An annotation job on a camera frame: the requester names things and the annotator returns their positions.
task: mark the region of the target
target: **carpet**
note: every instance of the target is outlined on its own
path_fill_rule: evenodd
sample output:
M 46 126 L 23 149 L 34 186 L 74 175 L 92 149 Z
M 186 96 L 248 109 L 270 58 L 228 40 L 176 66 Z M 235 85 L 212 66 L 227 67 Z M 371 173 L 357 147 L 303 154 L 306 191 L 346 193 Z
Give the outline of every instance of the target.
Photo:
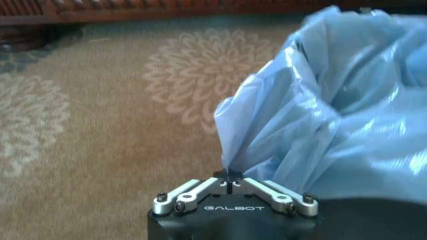
M 299 21 L 88 24 L 0 53 L 0 239 L 146 239 L 158 192 L 222 169 L 216 105 Z

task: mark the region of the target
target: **flower pattern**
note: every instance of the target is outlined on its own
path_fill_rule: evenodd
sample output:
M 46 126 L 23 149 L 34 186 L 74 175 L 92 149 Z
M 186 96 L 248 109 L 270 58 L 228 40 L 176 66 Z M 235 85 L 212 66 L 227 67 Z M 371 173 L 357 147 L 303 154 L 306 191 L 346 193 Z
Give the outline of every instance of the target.
M 242 30 L 207 29 L 168 39 L 148 57 L 143 78 L 151 98 L 180 115 L 183 124 L 200 123 L 216 132 L 214 111 L 250 73 L 274 58 L 279 45 Z
M 0 74 L 0 177 L 18 176 L 39 158 L 68 117 L 68 96 L 52 81 Z

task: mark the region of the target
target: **rug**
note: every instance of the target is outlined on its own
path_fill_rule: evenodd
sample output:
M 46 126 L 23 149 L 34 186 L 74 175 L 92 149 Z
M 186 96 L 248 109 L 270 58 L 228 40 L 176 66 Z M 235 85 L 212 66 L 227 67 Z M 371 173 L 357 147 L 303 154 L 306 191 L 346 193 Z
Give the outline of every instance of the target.
M 222 169 L 216 105 L 299 22 L 88 24 L 0 53 L 0 239 L 146 239 L 158 192 Z

